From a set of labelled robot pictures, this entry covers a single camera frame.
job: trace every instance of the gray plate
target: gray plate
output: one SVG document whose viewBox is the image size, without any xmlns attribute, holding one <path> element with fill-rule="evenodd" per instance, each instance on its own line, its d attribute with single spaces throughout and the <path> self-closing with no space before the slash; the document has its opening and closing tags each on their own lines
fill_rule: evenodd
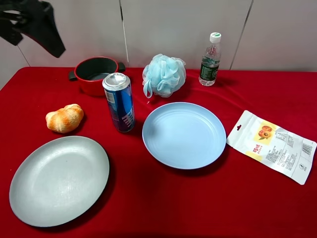
<svg viewBox="0 0 317 238">
<path fill-rule="evenodd" d="M 30 154 L 16 171 L 9 200 L 14 214 L 37 227 L 69 222 L 88 210 L 108 180 L 109 160 L 92 139 L 67 136 Z"/>
</svg>

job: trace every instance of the can lid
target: can lid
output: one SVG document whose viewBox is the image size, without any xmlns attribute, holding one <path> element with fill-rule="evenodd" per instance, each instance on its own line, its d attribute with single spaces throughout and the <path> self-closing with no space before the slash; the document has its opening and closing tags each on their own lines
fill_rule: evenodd
<svg viewBox="0 0 317 238">
<path fill-rule="evenodd" d="M 123 73 L 112 73 L 103 80 L 103 87 L 110 91 L 118 91 L 124 89 L 129 83 Z"/>
<path fill-rule="evenodd" d="M 219 43 L 221 40 L 221 34 L 218 32 L 213 32 L 210 34 L 209 40 L 211 43 Z"/>
</svg>

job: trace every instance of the croissant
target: croissant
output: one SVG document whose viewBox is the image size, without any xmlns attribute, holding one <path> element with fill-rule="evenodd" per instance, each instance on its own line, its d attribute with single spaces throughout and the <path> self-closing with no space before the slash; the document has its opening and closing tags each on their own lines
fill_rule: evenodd
<svg viewBox="0 0 317 238">
<path fill-rule="evenodd" d="M 45 119 L 48 129 L 67 133 L 78 127 L 84 111 L 78 104 L 70 104 L 55 112 L 47 113 Z"/>
</svg>

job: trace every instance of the blue plate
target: blue plate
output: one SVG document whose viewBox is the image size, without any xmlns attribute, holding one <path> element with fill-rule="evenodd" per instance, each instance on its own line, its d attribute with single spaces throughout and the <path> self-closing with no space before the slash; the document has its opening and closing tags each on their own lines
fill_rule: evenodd
<svg viewBox="0 0 317 238">
<path fill-rule="evenodd" d="M 220 120 L 192 103 L 170 103 L 155 109 L 144 122 L 142 137 L 154 158 L 178 169 L 209 165 L 226 145 Z"/>
</svg>

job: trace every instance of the red tablecloth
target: red tablecloth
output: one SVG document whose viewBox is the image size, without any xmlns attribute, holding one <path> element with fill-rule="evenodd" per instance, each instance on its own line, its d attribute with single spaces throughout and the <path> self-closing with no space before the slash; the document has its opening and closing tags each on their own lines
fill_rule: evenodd
<svg viewBox="0 0 317 238">
<path fill-rule="evenodd" d="M 194 171 L 169 168 L 143 145 L 148 114 L 169 102 L 191 102 L 215 113 L 229 134 L 244 110 L 317 141 L 317 73 L 220 71 L 212 87 L 187 70 L 170 98 L 143 95 L 142 69 L 129 68 L 137 124 L 129 133 L 112 125 L 105 98 L 80 92 L 70 68 L 28 67 L 0 91 L 0 237 L 3 238 L 239 238 L 315 237 L 317 171 L 304 186 L 226 146 L 213 164 Z M 45 115 L 67 104 L 87 115 L 71 134 L 99 142 L 110 158 L 110 177 L 99 200 L 79 218 L 53 228 L 24 224 L 12 213 L 9 186 L 22 161 L 62 137 Z"/>
</svg>

